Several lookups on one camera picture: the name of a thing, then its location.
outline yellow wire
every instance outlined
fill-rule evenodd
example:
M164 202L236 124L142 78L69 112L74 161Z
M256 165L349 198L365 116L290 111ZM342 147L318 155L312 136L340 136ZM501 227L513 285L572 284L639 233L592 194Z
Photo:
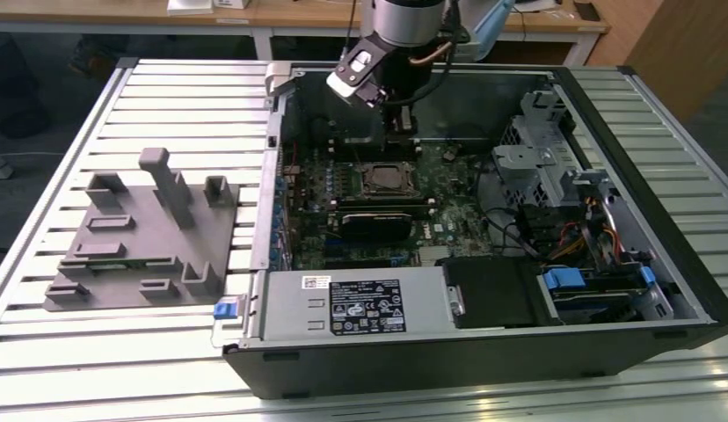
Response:
M573 242L563 251L560 251L553 257L549 259L557 259L564 255L568 255L571 252L573 252L581 245L584 244L584 238L581 237L576 242Z

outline white label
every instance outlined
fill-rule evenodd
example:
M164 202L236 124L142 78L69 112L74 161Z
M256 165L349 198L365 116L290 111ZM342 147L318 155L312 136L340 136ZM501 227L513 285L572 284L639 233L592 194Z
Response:
M216 19L216 22L220 24L248 25L249 19Z
M328 288L330 286L329 275L304 275L302 288Z

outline sticker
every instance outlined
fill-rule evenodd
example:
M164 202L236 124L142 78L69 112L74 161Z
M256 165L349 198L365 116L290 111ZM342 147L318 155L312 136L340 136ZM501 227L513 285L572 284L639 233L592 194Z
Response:
M400 280L337 281L330 287L330 332L336 336L405 332Z
M237 25L248 25L249 19L216 19L217 24L237 24Z
M332 278L329 275L304 275L302 288L328 288Z

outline blue latch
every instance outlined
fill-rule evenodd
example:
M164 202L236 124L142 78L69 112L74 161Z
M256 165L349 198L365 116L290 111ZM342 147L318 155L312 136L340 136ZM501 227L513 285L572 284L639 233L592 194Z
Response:
M544 274L544 281L548 283L549 290L561 287L587 286L584 274L577 268L552 268Z
M238 318L238 303L218 302L213 309L213 319L236 319Z
M644 276L645 284L651 287L656 283L656 274L651 266L641 266L641 275Z

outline wooden desk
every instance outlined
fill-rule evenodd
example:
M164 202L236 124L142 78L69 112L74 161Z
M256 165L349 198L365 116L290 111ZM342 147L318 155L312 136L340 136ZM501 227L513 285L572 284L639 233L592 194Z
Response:
M253 0L245 10L216 8L210 15L169 17L166 4L168 0L0 0L0 31L250 35L258 59L273 60L273 36L344 37L352 10L346 1ZM354 17L357 28L360 9ZM500 40L572 43L565 64L584 64L599 35L609 26L581 20L572 0L565 0L563 11L528 13L523 18L513 13Z

